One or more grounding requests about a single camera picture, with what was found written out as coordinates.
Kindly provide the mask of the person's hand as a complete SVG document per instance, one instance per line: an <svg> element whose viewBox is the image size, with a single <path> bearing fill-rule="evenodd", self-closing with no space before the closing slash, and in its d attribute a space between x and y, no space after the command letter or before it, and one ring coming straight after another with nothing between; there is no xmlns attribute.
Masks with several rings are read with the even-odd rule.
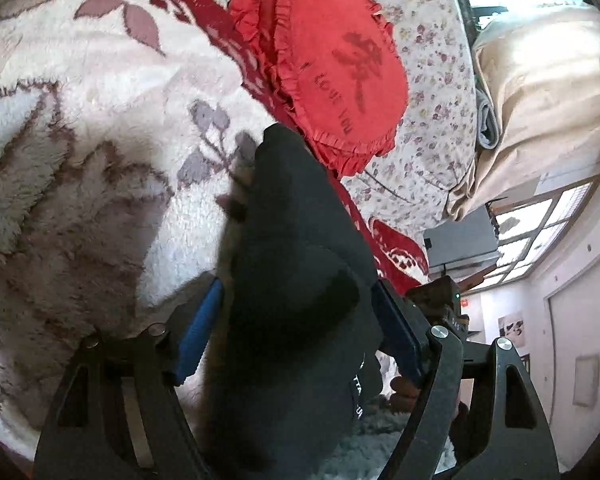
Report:
<svg viewBox="0 0 600 480"><path fill-rule="evenodd" d="M420 395L419 388L416 388L407 378L402 376L393 378L390 382L390 388L389 408L393 413L411 413L414 411Z"/></svg>

